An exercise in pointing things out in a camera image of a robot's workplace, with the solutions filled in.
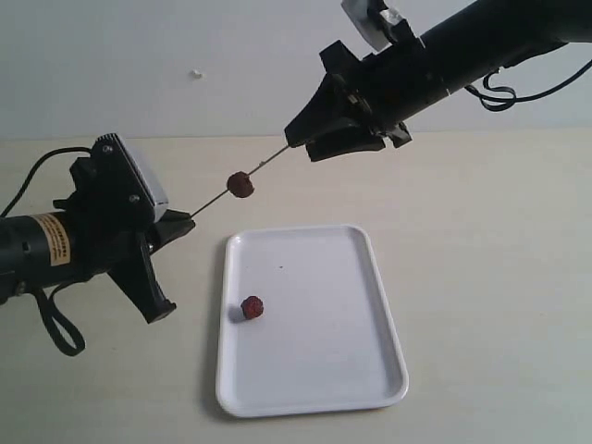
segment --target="metal rod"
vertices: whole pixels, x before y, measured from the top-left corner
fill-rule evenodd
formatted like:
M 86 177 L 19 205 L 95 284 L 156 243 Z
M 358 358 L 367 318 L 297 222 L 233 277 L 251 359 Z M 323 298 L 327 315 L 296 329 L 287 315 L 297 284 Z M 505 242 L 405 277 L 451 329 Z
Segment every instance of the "metal rod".
M 269 164 L 269 162 L 271 162 L 272 160 L 276 160 L 276 158 L 278 158 L 281 154 L 283 154 L 286 150 L 288 150 L 288 148 L 290 148 L 289 145 L 284 146 L 281 150 L 279 150 L 277 153 L 273 154 L 267 160 L 264 160 L 263 162 L 261 162 L 253 171 L 251 171 L 250 173 L 248 173 L 248 175 L 251 176 L 251 175 L 255 174 L 261 168 L 263 168 L 267 164 Z M 204 209 L 206 209 L 210 205 L 214 204 L 218 199 L 221 199 L 222 197 L 224 197 L 224 195 L 227 192 L 229 192 L 228 189 L 226 189 L 226 190 L 222 191 L 221 193 L 219 193 L 214 199 L 212 199 L 210 202 L 206 203 L 199 210 L 197 210 L 195 213 L 193 213 L 191 215 L 191 219 L 193 219 L 194 217 L 196 217 L 197 215 L 199 215 Z

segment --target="table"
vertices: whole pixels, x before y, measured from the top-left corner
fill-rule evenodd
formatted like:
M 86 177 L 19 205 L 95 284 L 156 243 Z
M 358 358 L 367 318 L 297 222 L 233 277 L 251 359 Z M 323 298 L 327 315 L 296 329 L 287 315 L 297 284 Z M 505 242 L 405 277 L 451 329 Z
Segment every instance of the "table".
M 61 355 L 31 296 L 0 308 L 5 443 L 589 442 L 591 129 L 417 134 L 379 154 L 311 164 L 289 150 L 154 257 L 178 310 L 154 325 L 107 277 L 57 303 L 87 350 Z M 191 211 L 283 139 L 134 140 L 171 208 Z M 0 144 L 8 202 L 44 152 L 91 139 Z M 16 214 L 72 190 L 50 160 Z M 236 420 L 215 399 L 224 245 L 249 228 L 353 223 L 370 235 L 410 373 L 400 404 Z

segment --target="black wire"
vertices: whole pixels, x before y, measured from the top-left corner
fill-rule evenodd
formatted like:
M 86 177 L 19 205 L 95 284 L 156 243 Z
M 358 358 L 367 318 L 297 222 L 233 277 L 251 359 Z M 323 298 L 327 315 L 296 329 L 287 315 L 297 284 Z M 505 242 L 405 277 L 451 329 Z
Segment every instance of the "black wire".
M 55 346 L 66 356 L 70 357 L 82 353 L 86 348 L 86 342 L 84 341 L 84 337 L 80 333 L 80 330 L 78 330 L 76 326 L 74 326 L 74 324 L 72 324 L 72 322 L 59 311 L 54 297 L 58 292 L 66 289 L 74 283 L 75 282 L 68 282 L 58 285 L 51 292 L 49 298 L 47 298 L 43 289 L 31 290 L 31 294 L 35 297 L 35 301 L 37 301 L 39 313 L 41 314 L 41 319 L 47 333 L 49 333 Z M 70 345 L 66 340 L 62 332 L 59 330 L 57 326 L 58 324 L 68 333 L 74 345 Z
M 44 154 L 37 162 L 35 162 L 35 164 L 31 168 L 31 171 L 29 171 L 29 174 L 25 178 L 25 181 L 22 183 L 20 190 L 18 190 L 17 195 L 14 197 L 14 199 L 12 201 L 10 201 L 10 203 L 5 208 L 5 210 L 2 212 L 2 214 L 0 214 L 0 217 L 6 217 L 6 215 L 10 212 L 10 210 L 12 210 L 14 208 L 14 206 L 19 202 L 20 198 L 23 196 L 23 194 L 25 193 L 27 188 L 29 188 L 29 185 L 31 185 L 31 181 L 33 180 L 33 176 L 35 176 L 35 173 L 37 172 L 37 170 L 41 167 L 41 165 L 43 165 L 43 163 L 47 159 L 54 157 L 55 155 L 65 154 L 65 153 L 90 154 L 91 150 L 89 148 L 75 146 L 72 148 L 59 148 L 57 150 L 50 151 L 49 153 Z
M 494 97 L 494 96 L 482 94 L 473 85 L 469 85 L 469 86 L 465 87 L 464 89 L 467 92 L 469 92 L 470 94 L 472 94 L 473 96 L 475 96 L 478 99 L 480 99 L 484 106 L 486 106 L 486 103 L 484 103 L 484 102 L 493 102 L 493 103 L 496 103 L 496 104 L 509 105 L 508 107 L 505 107 L 505 109 L 508 109 L 509 107 L 512 107 L 512 106 L 514 106 L 516 104 L 525 104 L 527 102 L 534 102 L 536 100 L 540 100 L 540 99 L 544 99 L 545 97 L 549 97 L 550 95 L 552 95 L 554 93 L 557 93 L 558 91 L 560 91 L 560 90 L 562 90 L 562 89 L 570 86 L 572 83 L 574 83 L 576 80 L 580 79 L 584 74 L 586 74 L 591 68 L 592 68 L 592 60 L 590 60 L 588 63 L 586 63 L 575 74 L 573 74 L 572 77 L 570 77 L 569 79 L 563 81 L 559 85 L 551 88 L 550 90 L 546 90 L 546 91 L 541 92 L 539 94 L 529 95 L 529 96 L 526 96 L 526 97 L 516 97 L 515 96 L 515 92 L 513 92 L 512 88 L 508 88 L 508 87 L 491 88 L 489 86 L 489 80 L 491 79 L 491 77 L 494 74 L 497 74 L 498 71 L 493 72 L 493 73 L 491 73 L 491 74 L 489 74 L 488 76 L 485 77 L 485 79 L 483 80 L 484 87 L 487 90 L 493 91 L 493 92 L 512 93 L 512 94 L 514 94 L 514 97 L 512 99 L 504 99 L 504 98 L 501 98 L 501 97 Z M 489 110 L 490 111 L 504 111 L 505 109 L 502 109 L 502 108 L 497 108 L 497 107 L 493 106 L 493 109 L 489 109 Z

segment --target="white plastic tray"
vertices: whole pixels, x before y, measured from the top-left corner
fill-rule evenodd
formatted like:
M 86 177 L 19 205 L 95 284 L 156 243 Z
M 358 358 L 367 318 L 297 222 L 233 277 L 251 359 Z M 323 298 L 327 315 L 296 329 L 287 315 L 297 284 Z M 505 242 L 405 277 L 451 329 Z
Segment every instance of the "white plastic tray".
M 244 321 L 258 296 L 264 314 Z M 240 417 L 386 407 L 408 376 L 360 228 L 246 231 L 228 241 L 216 395 Z

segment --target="white wall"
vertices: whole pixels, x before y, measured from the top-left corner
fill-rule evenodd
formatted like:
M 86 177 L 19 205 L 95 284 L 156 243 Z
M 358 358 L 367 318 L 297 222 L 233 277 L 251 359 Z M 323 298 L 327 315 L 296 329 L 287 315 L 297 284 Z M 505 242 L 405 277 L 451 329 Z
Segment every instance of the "white wall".
M 120 131 L 129 136 L 279 134 L 323 75 L 337 39 L 369 52 L 339 0 L 7 0 L 0 15 L 0 138 Z M 399 0 L 421 33 L 470 0 Z M 590 57 L 574 45 L 508 72 L 520 93 L 565 79 Z M 206 73 L 192 80 L 191 69 Z M 412 130 L 592 124 L 592 76 L 500 115 L 461 92 Z

